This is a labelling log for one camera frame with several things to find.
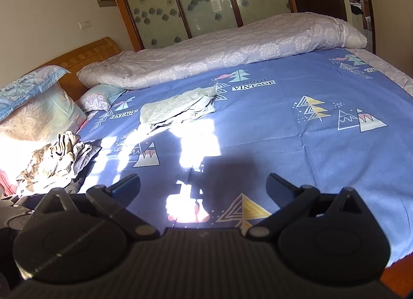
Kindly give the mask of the light grey knit pants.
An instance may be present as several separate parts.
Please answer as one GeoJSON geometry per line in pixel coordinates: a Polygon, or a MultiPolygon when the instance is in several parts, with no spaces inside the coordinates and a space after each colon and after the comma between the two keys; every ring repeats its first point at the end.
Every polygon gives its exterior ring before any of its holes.
{"type": "Polygon", "coordinates": [[[140,112],[140,124],[152,129],[193,120],[215,112],[216,88],[196,88],[180,95],[147,103],[140,112]]]}

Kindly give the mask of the pile of crumpled clothes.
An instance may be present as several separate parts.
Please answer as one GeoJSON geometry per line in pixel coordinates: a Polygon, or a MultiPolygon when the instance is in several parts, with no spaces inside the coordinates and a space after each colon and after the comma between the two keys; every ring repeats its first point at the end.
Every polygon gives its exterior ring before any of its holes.
{"type": "Polygon", "coordinates": [[[27,168],[16,178],[17,194],[29,196],[66,188],[100,150],[71,131],[58,133],[54,142],[33,152],[27,168]]]}

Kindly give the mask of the beige patterned pillow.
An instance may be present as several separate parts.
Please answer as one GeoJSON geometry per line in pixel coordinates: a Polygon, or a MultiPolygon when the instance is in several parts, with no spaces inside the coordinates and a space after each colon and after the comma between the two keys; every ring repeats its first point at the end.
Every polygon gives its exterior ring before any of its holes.
{"type": "Polygon", "coordinates": [[[18,175],[33,151],[55,141],[58,133],[77,132],[86,115],[56,83],[1,121],[1,170],[18,175]]]}

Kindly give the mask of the blue patterned bed sheet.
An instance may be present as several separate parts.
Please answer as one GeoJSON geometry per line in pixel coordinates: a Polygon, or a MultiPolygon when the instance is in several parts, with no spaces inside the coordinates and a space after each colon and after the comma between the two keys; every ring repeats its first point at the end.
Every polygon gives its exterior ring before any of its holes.
{"type": "Polygon", "coordinates": [[[265,187],[276,173],[324,193],[355,188],[391,262],[412,252],[412,96],[371,56],[313,51],[129,91],[80,134],[101,147],[83,188],[138,175],[128,209],[160,230],[247,231],[276,211],[265,187]],[[207,87],[215,112],[138,134],[145,104],[207,87]]]}

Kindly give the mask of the small pastel pillow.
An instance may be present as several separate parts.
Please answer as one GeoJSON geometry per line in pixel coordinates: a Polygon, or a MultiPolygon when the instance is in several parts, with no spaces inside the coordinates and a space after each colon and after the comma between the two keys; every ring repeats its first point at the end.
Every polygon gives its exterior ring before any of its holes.
{"type": "Polygon", "coordinates": [[[76,103],[84,112],[108,111],[126,90],[107,84],[99,84],[84,93],[76,103]]]}

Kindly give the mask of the light blue floral pillow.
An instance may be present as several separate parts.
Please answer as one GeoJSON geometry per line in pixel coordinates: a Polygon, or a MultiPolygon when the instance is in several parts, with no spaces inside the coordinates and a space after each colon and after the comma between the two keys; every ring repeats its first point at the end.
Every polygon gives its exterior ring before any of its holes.
{"type": "Polygon", "coordinates": [[[0,119],[6,119],[14,110],[55,85],[69,70],[57,65],[38,68],[1,88],[0,119]]]}

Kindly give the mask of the wooden headboard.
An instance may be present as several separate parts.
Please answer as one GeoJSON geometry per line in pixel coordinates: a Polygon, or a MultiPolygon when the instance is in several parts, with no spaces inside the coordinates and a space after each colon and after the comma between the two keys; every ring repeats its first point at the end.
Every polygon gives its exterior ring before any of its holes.
{"type": "Polygon", "coordinates": [[[64,53],[38,66],[38,68],[57,65],[66,69],[68,73],[59,80],[60,87],[73,101],[77,101],[88,91],[88,88],[79,81],[77,72],[91,63],[101,62],[118,55],[121,51],[118,44],[107,36],[64,53]]]}

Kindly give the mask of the white mattress cover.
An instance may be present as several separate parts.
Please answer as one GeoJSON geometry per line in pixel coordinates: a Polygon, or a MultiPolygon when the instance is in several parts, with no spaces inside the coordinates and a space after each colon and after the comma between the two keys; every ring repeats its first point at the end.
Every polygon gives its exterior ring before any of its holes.
{"type": "Polygon", "coordinates": [[[385,60],[381,59],[377,55],[360,48],[347,48],[347,51],[353,53],[366,62],[368,65],[373,66],[376,70],[382,72],[394,83],[398,84],[406,93],[410,96],[413,95],[413,79],[400,71],[398,68],[389,64],[385,60]]]}

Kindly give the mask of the white lavender rolled quilt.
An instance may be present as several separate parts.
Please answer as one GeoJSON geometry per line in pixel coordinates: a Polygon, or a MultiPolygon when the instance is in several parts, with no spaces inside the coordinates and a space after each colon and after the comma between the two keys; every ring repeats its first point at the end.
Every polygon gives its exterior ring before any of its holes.
{"type": "Polygon", "coordinates": [[[284,13],[173,46],[123,51],[84,66],[77,76],[87,88],[107,84],[138,90],[212,70],[366,45],[366,37],[344,20],[315,13],[284,13]]]}

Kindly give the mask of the white wall switch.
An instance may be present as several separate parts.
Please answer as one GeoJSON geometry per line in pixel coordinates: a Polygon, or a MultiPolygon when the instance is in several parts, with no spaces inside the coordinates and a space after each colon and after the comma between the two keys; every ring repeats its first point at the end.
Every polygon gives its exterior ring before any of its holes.
{"type": "Polygon", "coordinates": [[[84,20],[78,23],[80,29],[88,29],[91,28],[92,22],[90,20],[84,20]]]}

